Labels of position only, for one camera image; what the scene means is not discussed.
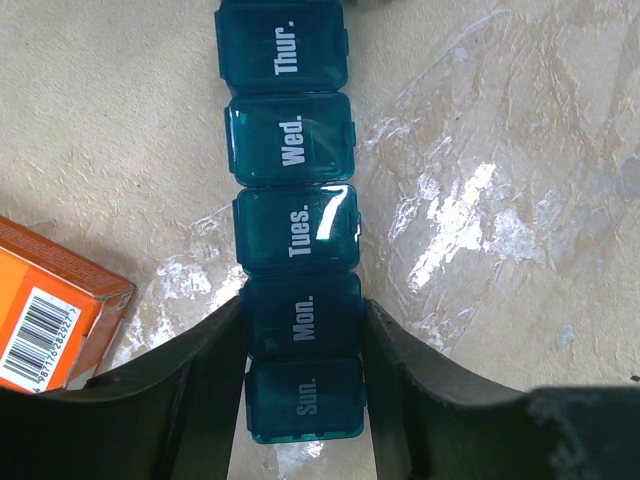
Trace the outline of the teal weekly pill organizer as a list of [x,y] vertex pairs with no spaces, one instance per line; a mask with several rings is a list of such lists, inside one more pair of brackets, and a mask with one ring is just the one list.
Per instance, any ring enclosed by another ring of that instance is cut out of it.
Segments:
[[214,15],[240,292],[247,427],[260,444],[359,435],[364,301],[356,132],[338,1],[224,1]]

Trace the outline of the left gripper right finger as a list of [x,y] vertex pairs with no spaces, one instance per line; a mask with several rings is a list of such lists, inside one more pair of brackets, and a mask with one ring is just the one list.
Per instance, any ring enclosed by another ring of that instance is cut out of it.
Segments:
[[452,361],[366,303],[362,350],[380,479],[636,479],[639,389],[520,392]]

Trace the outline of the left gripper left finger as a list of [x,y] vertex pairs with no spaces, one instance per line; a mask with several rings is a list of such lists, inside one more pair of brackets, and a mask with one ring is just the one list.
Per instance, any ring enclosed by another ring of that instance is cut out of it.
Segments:
[[240,300],[80,390],[1,391],[4,479],[224,479],[246,363]]

